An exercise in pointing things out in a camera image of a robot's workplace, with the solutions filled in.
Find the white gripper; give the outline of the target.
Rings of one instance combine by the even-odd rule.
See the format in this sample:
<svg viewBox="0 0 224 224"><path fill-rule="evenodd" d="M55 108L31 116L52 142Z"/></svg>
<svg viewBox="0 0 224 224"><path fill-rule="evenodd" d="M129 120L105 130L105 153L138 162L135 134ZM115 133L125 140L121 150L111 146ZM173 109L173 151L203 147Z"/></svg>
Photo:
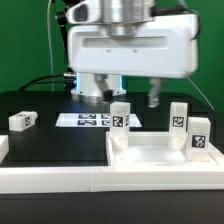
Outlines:
<svg viewBox="0 0 224 224"><path fill-rule="evenodd" d="M112 100L108 75L146 76L149 106L159 105L161 78L184 78L198 66L199 16L180 7L157 15L153 0L84 0L68 9L68 61L93 73L104 101Z"/></svg>

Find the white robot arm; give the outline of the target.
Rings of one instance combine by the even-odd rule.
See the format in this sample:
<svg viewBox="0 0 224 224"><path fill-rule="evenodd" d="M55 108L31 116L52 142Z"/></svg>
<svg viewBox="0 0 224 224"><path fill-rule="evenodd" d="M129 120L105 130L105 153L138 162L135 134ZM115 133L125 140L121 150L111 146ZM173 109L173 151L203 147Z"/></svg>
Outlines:
<svg viewBox="0 0 224 224"><path fill-rule="evenodd" d="M201 22L184 3L158 7L155 0L62 0L68 67L76 74L72 96L84 102L123 95L121 78L149 77L148 101L159 104L162 83L198 66Z"/></svg>

